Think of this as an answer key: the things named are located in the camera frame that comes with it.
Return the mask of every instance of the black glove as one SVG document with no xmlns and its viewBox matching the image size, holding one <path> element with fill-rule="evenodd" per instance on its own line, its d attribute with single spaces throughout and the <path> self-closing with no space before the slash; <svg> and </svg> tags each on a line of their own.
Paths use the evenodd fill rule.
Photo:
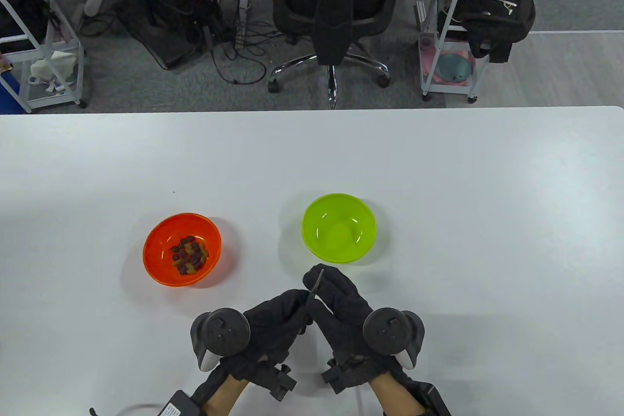
<svg viewBox="0 0 624 416">
<path fill-rule="evenodd" d="M 247 347 L 234 356 L 221 358 L 220 365 L 196 389 L 192 400 L 201 407 L 229 374 L 236 380 L 249 380 L 268 389 L 281 401 L 296 382 L 287 376 L 287 366 L 277 369 L 275 365 L 284 362 L 297 335 L 312 323 L 306 309 L 309 297 L 308 291 L 291 289 L 243 313 L 250 327 Z"/>
<path fill-rule="evenodd" d="M 393 356 L 382 356 L 366 344 L 362 327 L 372 308 L 349 278 L 337 268 L 318 264 L 303 276 L 303 284 L 312 289 L 321 269 L 324 273 L 317 294 L 331 312 L 317 299 L 310 303 L 309 312 L 334 353 L 329 362 L 332 369 L 323 373 L 325 381 L 339 393 L 388 371 L 401 383 L 410 380 Z"/>
<path fill-rule="evenodd" d="M 305 307 L 309 297 L 308 291 L 290 289 L 243 313 L 251 329 L 249 344 L 240 353 L 221 358 L 221 365 L 236 380 L 251 380 L 261 358 L 271 366 L 284 362 L 294 339 L 312 323 Z"/>
</svg>

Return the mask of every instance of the desk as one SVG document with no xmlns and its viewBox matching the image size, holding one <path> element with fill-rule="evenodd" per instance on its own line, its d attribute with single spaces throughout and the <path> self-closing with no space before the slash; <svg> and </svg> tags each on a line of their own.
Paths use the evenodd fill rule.
<svg viewBox="0 0 624 416">
<path fill-rule="evenodd" d="M 193 391 L 193 318 L 299 287 L 303 210 L 341 191 L 379 224 L 345 273 L 423 318 L 410 374 L 454 416 L 619 415 L 623 160 L 606 107 L 2 116 L 2 413 L 154 416 L 141 405 Z M 143 270 L 145 236 L 181 211 L 223 235 L 203 287 Z M 233 416 L 381 416 L 368 389 L 358 407 L 321 385 L 328 356 L 310 327 L 294 393 L 249 388 Z"/>
</svg>

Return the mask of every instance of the blue object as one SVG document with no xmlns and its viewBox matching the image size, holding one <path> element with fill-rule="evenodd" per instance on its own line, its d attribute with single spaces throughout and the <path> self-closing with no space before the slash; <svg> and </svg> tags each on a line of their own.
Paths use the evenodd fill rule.
<svg viewBox="0 0 624 416">
<path fill-rule="evenodd" d="M 2 74 L 2 78 L 11 86 L 16 94 L 20 94 L 20 83 L 8 71 Z M 20 103 L 13 99 L 4 86 L 0 83 L 0 114 L 24 114 L 25 110 Z"/>
<path fill-rule="evenodd" d="M 472 75 L 472 64 L 457 53 L 447 53 L 440 55 L 435 74 L 446 82 L 464 82 Z"/>
</svg>

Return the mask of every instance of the gray carpet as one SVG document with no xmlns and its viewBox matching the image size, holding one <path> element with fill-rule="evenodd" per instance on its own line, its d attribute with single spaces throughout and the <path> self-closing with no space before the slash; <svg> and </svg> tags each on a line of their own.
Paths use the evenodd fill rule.
<svg viewBox="0 0 624 416">
<path fill-rule="evenodd" d="M 85 0 L 57 0 L 69 16 Z M 105 0 L 103 9 L 118 0 Z M 383 61 L 392 73 L 392 84 L 381 90 L 369 70 L 356 65 L 337 70 L 339 108 L 443 107 L 444 98 L 434 95 L 421 102 L 417 78 L 415 21 L 416 0 L 397 0 L 388 30 L 364 40 L 366 48 Z M 619 29 L 624 3 L 619 0 L 536 0 L 535 30 Z M 249 19 L 270 20 L 271 0 L 252 0 Z M 82 111 L 73 105 L 46 108 L 39 112 L 142 112 L 296 110 L 326 108 L 326 73 L 310 64 L 282 80 L 283 91 L 270 95 L 266 79 L 250 86 L 233 86 L 222 81 L 209 55 L 195 59 L 175 71 L 163 71 L 145 49 L 122 30 L 97 39 L 84 39 L 89 51 L 86 96 L 90 103 Z M 261 58 L 269 70 L 288 59 L 312 51 L 308 42 L 290 46 L 276 39 L 265 47 Z M 230 62 L 220 50 L 216 61 L 230 79 L 247 81 L 261 73 L 257 64 Z"/>
</svg>

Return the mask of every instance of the floor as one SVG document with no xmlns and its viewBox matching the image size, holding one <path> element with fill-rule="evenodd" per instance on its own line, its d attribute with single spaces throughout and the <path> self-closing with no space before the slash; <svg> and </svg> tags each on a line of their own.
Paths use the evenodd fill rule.
<svg viewBox="0 0 624 416">
<path fill-rule="evenodd" d="M 84 0 L 58 0 L 71 16 Z M 117 0 L 105 0 L 107 8 Z M 417 50 L 412 5 L 397 0 L 388 30 L 365 41 L 370 54 L 392 73 L 392 84 L 381 90 L 368 70 L 341 66 L 337 70 L 339 108 L 417 108 L 467 106 L 465 98 L 436 95 L 421 102 L 417 83 Z M 624 3 L 619 0 L 535 0 L 534 30 L 617 30 L 622 28 Z M 250 20 L 270 20 L 271 0 L 252 0 Z M 174 71 L 161 70 L 143 47 L 123 31 L 84 39 L 89 50 L 87 97 L 89 108 L 58 106 L 40 112 L 141 112 L 297 110 L 326 108 L 326 74 L 312 64 L 288 75 L 283 91 L 270 95 L 266 79 L 251 86 L 222 81 L 209 55 Z M 262 58 L 271 69 L 312 48 L 302 41 L 290 46 L 274 40 Z M 222 74 L 245 81 L 261 68 L 244 61 L 230 62 L 216 53 Z M 533 34 L 517 44 L 508 64 L 490 67 L 479 101 L 474 106 L 554 106 L 622 104 L 624 34 Z"/>
</svg>

